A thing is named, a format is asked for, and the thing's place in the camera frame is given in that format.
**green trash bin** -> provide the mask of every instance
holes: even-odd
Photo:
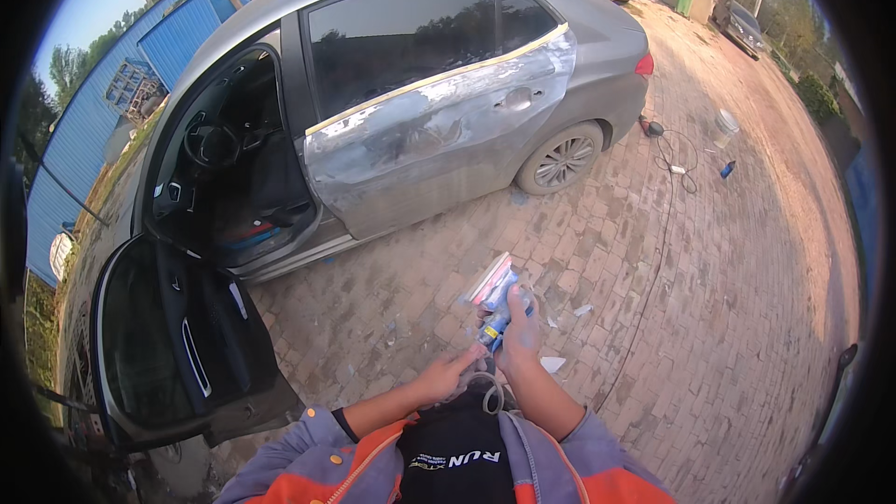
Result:
[[[691,3],[693,0],[678,0],[675,11],[684,17],[691,17]]]

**black shirt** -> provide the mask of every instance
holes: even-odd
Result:
[[[420,412],[397,447],[404,457],[401,504],[513,504],[513,478],[498,417],[482,411],[482,395],[464,393],[452,403]],[[349,434],[354,432],[333,413]]]

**brick pavement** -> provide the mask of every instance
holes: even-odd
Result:
[[[693,140],[698,191],[658,168],[656,141],[631,133],[565,191],[498,191],[255,287],[305,401],[351,404],[469,345],[474,316],[458,298],[510,251],[557,324],[542,350],[566,357],[557,380],[680,501],[772,499],[856,335],[843,199],[773,63],[663,6],[638,6],[657,63],[645,114]],[[718,107],[743,130],[709,153]],[[595,309],[576,318],[586,303]],[[218,473],[277,435],[223,444]]]

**blue bottle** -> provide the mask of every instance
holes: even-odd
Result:
[[[734,171],[734,164],[735,164],[735,161],[734,161],[734,160],[731,160],[730,162],[728,162],[728,163],[725,165],[724,168],[722,168],[721,175],[722,175],[723,180],[724,180],[727,176],[731,175],[731,172]]]

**open car door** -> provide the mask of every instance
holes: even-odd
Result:
[[[305,409],[239,280],[145,234],[99,274],[91,357],[102,426],[124,451],[197,434],[214,447]]]

